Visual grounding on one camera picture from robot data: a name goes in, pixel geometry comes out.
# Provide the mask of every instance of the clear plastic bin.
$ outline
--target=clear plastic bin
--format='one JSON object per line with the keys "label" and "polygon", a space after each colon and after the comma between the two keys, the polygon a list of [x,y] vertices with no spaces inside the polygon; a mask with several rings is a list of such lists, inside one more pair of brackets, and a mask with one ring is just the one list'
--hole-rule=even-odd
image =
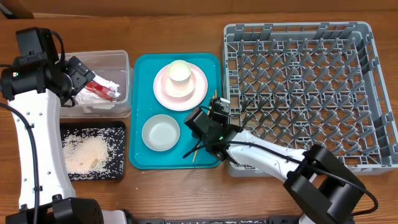
{"label": "clear plastic bin", "polygon": [[134,70],[124,50],[67,53],[66,59],[78,57],[97,75],[119,84],[120,97],[115,102],[92,103],[61,108],[61,118],[127,118],[131,114]]}

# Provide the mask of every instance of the wooden surface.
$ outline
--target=wooden surface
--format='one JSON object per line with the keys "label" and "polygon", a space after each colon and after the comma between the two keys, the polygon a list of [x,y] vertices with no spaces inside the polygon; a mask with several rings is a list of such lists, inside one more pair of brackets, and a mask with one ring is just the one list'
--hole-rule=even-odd
{"label": "wooden surface", "polygon": [[398,10],[396,0],[13,0],[30,12],[87,16],[172,16],[272,12]]}
{"label": "wooden surface", "polygon": [[[211,52],[221,58],[223,28],[237,22],[368,22],[373,31],[394,115],[398,117],[398,12],[334,12],[225,16],[115,17],[0,21],[0,63],[19,55],[15,31],[46,27],[57,31],[67,52],[127,51],[130,63],[149,53]],[[129,127],[129,119],[123,119]],[[0,223],[18,211],[21,175],[11,114],[0,110]],[[136,217],[238,218],[298,215],[300,209],[275,178],[232,178],[215,169],[137,170],[127,161],[120,182],[73,182],[78,197],[95,198],[101,208],[129,209]],[[379,199],[380,209],[357,223],[397,223],[398,170],[360,177]],[[364,197],[356,210],[370,208]]]}

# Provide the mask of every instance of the white cup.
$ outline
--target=white cup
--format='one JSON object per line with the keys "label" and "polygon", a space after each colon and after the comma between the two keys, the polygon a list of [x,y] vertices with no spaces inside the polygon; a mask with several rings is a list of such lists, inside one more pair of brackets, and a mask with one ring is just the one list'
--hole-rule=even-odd
{"label": "white cup", "polygon": [[189,84],[192,74],[191,65],[184,60],[175,60],[167,67],[167,74],[178,90],[184,90]]}

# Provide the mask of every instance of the gray dish rack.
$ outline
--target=gray dish rack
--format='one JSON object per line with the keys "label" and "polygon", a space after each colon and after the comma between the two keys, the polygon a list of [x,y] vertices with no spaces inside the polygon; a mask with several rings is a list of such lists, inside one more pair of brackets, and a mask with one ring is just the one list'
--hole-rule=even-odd
{"label": "gray dish rack", "polygon": [[[398,167],[397,128],[367,23],[230,24],[223,64],[230,123],[291,148],[321,144],[355,174]],[[266,175],[232,163],[227,170]]]}

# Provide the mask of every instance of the wooden table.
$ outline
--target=wooden table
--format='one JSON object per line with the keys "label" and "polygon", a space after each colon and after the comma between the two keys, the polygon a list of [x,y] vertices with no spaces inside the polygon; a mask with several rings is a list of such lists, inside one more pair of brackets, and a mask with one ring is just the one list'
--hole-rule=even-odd
{"label": "wooden table", "polygon": [[[0,21],[0,63],[19,55],[15,31],[57,31],[67,52],[120,50],[136,59],[149,53],[211,52],[221,58],[223,28],[243,22],[366,21],[374,32],[394,115],[398,118],[398,12],[322,12],[225,16],[115,17]],[[122,119],[129,126],[129,119]],[[11,114],[0,110],[0,223],[18,212],[21,173]],[[398,170],[360,177],[378,198],[376,213],[357,223],[397,223]],[[138,170],[129,162],[122,181],[73,182],[78,197],[95,198],[102,209],[129,209],[137,218],[243,218],[298,215],[299,207],[275,178],[232,178],[215,169]],[[370,208],[364,197],[356,210]]]}

